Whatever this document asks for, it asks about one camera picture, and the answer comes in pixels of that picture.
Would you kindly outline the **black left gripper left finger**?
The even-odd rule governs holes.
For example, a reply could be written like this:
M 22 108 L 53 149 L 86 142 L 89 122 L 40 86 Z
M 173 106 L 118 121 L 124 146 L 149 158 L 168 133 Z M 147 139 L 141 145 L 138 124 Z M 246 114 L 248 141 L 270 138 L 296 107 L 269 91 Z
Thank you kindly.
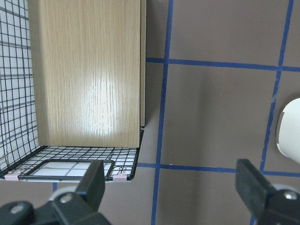
M 65 191 L 39 208 L 30 202 L 9 202 L 0 208 L 2 225 L 109 225 L 98 212 L 105 192 L 104 163 L 92 161 L 74 191 Z

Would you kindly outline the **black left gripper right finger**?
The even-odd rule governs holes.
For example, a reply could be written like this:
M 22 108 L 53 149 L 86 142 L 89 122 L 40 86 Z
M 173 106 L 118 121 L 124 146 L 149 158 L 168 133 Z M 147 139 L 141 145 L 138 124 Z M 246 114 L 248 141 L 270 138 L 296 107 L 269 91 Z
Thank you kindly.
M 271 184 L 248 159 L 237 160 L 235 188 L 256 225 L 300 223 L 300 192 Z

